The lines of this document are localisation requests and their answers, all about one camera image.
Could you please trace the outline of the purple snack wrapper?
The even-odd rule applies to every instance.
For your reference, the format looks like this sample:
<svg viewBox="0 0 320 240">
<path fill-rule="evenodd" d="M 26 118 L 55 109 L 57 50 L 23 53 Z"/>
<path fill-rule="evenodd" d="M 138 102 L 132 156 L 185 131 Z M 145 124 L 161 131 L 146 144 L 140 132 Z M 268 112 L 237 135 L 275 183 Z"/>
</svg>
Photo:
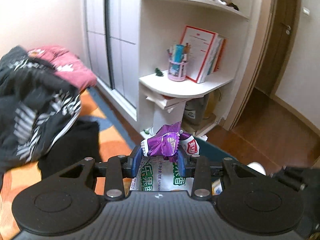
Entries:
<svg viewBox="0 0 320 240">
<path fill-rule="evenodd" d="M 162 156 L 171 163 L 178 161 L 178 147 L 187 155 L 199 154 L 200 147 L 195 138 L 181 130 L 181 122 L 163 125 L 158 132 L 140 143 L 145 157 Z"/>
</svg>

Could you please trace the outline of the white green lettered bag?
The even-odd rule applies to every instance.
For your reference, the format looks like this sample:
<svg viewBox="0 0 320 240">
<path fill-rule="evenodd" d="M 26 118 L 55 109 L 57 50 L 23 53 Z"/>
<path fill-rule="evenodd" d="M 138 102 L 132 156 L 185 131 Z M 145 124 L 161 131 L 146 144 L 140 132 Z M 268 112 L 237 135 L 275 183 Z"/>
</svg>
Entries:
<svg viewBox="0 0 320 240">
<path fill-rule="evenodd" d="M 133 178 L 131 191 L 187 191 L 191 193 L 193 178 L 183 178 L 177 163 L 162 156 L 143 155 L 138 174 Z"/>
</svg>

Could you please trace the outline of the crumpled white tissue floor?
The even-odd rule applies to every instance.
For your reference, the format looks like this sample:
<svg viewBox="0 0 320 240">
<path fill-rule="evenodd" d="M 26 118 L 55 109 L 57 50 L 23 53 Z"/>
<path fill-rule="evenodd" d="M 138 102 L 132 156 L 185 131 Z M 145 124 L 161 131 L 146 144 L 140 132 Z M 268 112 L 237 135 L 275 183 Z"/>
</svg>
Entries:
<svg viewBox="0 0 320 240">
<path fill-rule="evenodd" d="M 207 141 L 208 140 L 208 137 L 206 135 L 203 135 L 200 137 L 203 141 Z"/>
</svg>

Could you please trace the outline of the grey bag under shelf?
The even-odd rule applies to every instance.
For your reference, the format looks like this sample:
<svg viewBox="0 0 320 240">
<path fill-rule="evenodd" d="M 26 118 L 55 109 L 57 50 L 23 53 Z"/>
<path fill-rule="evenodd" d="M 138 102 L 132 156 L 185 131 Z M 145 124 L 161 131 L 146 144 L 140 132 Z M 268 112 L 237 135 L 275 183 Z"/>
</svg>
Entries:
<svg viewBox="0 0 320 240">
<path fill-rule="evenodd" d="M 183 119 L 192 125 L 199 126 L 204 117 L 209 100 L 209 95 L 201 98 L 194 98 L 186 102 Z"/>
</svg>

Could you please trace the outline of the black garment on bed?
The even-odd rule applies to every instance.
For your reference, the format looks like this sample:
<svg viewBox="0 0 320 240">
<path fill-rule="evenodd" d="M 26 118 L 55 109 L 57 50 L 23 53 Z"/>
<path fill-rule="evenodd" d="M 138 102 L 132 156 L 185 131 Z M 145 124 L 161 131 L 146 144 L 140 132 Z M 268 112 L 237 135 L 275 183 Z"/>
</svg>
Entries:
<svg viewBox="0 0 320 240">
<path fill-rule="evenodd" d="M 101 162 L 99 124 L 94 121 L 77 121 L 75 125 L 52 146 L 37 164 L 41 179 L 81 161 L 86 157 Z"/>
</svg>

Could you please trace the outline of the stack of white papers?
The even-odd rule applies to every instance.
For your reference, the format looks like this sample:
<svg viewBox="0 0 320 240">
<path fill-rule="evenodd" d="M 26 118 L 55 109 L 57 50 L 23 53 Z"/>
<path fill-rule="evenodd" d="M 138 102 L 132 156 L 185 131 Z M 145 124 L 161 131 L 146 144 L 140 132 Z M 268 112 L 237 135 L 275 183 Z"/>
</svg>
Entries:
<svg viewBox="0 0 320 240">
<path fill-rule="evenodd" d="M 178 103 L 186 102 L 189 100 L 184 98 L 173 98 L 170 96 L 158 94 L 153 91 L 144 92 L 144 95 L 146 96 L 146 100 L 154 102 L 161 109 L 166 109 Z"/>
</svg>

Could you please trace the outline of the small dark green figurine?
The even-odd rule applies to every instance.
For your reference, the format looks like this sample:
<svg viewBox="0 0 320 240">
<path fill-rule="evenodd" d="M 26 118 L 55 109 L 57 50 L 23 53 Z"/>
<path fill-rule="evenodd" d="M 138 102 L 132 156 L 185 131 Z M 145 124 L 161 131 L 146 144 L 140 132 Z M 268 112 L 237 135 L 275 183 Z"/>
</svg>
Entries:
<svg viewBox="0 0 320 240">
<path fill-rule="evenodd" d="M 164 76 L 163 72 L 159 68 L 155 68 L 155 74 L 160 77 Z"/>
</svg>

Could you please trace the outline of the pink pen holder cup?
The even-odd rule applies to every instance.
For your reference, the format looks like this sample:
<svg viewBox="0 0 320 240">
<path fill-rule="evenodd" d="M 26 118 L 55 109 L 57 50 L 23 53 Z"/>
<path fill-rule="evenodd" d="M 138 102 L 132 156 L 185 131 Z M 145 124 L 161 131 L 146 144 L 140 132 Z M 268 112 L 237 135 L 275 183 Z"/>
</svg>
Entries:
<svg viewBox="0 0 320 240">
<path fill-rule="evenodd" d="M 168 78 L 175 82 L 181 82 L 186 79 L 187 61 L 175 62 L 169 60 Z"/>
</svg>

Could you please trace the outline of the pink quilted blanket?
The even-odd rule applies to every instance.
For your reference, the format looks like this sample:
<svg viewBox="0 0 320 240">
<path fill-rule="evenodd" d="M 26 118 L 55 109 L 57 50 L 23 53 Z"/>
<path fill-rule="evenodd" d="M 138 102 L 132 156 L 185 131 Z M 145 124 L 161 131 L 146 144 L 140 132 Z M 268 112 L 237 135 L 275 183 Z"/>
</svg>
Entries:
<svg viewBox="0 0 320 240">
<path fill-rule="evenodd" d="M 71 51 L 62 46 L 42 46 L 28 51 L 30 57 L 48 61 L 54 74 L 68 81 L 80 92 L 97 84 L 96 75 Z"/>
</svg>

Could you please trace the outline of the black floral duvet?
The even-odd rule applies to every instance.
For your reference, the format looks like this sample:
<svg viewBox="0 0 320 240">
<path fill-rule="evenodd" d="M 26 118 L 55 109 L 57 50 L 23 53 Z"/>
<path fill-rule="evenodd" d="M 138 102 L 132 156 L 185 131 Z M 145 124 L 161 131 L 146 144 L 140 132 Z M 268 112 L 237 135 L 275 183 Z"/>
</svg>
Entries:
<svg viewBox="0 0 320 240">
<path fill-rule="evenodd" d="M 81 111 L 76 87 L 20 46 L 1 58 L 1 173 L 39 160 Z"/>
</svg>

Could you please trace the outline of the white corner shelf unit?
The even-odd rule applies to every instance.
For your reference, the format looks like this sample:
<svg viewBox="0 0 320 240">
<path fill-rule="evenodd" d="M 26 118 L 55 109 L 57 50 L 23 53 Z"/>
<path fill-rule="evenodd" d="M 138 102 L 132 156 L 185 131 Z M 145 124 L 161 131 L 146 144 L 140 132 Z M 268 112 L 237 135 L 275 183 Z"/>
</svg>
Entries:
<svg viewBox="0 0 320 240">
<path fill-rule="evenodd" d="M 230 130 L 242 101 L 236 98 L 252 55 L 263 0 L 140 0 L 135 128 L 145 138 L 183 120 L 185 105 L 215 94 L 208 119 L 195 108 L 194 135 L 217 125 Z"/>
</svg>

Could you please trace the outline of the red bordered white book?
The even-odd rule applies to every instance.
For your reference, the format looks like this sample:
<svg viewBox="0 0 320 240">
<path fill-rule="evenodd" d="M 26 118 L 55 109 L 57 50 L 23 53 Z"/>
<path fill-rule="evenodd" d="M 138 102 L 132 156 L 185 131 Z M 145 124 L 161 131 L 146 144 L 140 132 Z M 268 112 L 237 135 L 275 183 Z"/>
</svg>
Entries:
<svg viewBox="0 0 320 240">
<path fill-rule="evenodd" d="M 209 53 L 218 33 L 187 25 L 181 44 L 189 47 L 186 77 L 200 83 L 200 76 L 208 60 Z"/>
</svg>

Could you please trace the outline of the row of colourful books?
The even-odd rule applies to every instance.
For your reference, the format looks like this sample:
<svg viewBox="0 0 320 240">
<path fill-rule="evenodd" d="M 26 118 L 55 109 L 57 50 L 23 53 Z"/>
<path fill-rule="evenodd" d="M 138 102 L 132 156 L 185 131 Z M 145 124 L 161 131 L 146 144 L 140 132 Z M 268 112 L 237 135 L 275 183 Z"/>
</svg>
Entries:
<svg viewBox="0 0 320 240">
<path fill-rule="evenodd" d="M 218 35 L 218 44 L 217 44 L 217 49 L 216 49 L 216 52 L 214 54 L 214 57 L 211 61 L 211 65 L 210 65 L 210 68 L 208 69 L 208 72 L 207 72 L 207 75 L 210 75 L 212 74 L 213 72 L 215 72 L 216 70 L 216 65 L 217 65 L 217 62 L 218 62 L 218 59 L 219 59 L 219 56 L 221 54 L 221 50 L 223 48 L 223 45 L 225 44 L 225 37 L 222 36 L 222 35 Z"/>
</svg>

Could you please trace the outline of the white sliding wardrobe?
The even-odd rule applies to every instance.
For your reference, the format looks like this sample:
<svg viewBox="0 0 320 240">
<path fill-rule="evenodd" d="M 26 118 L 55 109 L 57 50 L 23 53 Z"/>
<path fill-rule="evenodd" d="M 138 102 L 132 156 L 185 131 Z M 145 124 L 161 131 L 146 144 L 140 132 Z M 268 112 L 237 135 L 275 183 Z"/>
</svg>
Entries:
<svg viewBox="0 0 320 240">
<path fill-rule="evenodd" d="M 84 0 L 87 49 L 98 87 L 137 121 L 140 0 Z"/>
</svg>

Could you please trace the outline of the brown wooden door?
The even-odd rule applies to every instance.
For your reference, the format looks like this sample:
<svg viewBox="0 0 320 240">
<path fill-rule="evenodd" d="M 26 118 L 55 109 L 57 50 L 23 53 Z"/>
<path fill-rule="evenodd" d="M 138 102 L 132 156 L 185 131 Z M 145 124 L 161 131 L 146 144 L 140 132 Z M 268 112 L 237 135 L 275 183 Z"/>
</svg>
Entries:
<svg viewBox="0 0 320 240">
<path fill-rule="evenodd" d="M 255 88 L 272 97 L 280 83 L 295 40 L 301 0 L 273 0 L 267 45 Z"/>
</svg>

